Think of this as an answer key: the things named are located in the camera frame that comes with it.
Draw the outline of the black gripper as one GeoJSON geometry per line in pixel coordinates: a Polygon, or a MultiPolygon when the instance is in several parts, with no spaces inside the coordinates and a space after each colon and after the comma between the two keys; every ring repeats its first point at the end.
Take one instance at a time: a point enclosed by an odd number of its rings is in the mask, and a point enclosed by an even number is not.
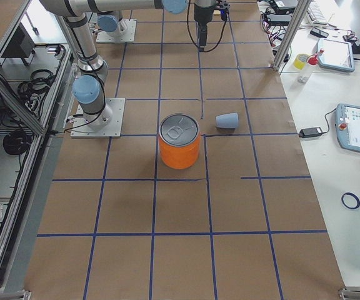
{"type": "Polygon", "coordinates": [[[197,23],[209,23],[213,20],[215,10],[220,12],[223,21],[228,20],[230,4],[222,0],[207,0],[194,2],[194,20],[197,23]]]}

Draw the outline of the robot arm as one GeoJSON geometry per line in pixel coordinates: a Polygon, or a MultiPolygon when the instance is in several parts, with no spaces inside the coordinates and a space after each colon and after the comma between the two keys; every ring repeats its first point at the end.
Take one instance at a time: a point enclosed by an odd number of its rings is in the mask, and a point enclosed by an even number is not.
{"type": "Polygon", "coordinates": [[[97,25],[111,36],[121,36],[128,28],[122,11],[98,13],[97,25]]]}
{"type": "Polygon", "coordinates": [[[119,136],[123,120],[123,108],[114,109],[121,99],[108,100],[105,81],[108,65],[98,54],[88,25],[87,13],[96,13],[99,27],[107,33],[120,33],[123,10],[163,9],[171,14],[189,11],[194,5],[197,23],[196,47],[203,52],[208,36],[208,23],[216,10],[223,21],[228,20],[229,4],[226,1],[42,1],[43,7],[61,18],[69,35],[69,45],[77,55],[80,77],[74,81],[72,93],[82,109],[83,123],[77,126],[81,134],[106,136],[106,130],[114,128],[113,136],[119,136]]]}

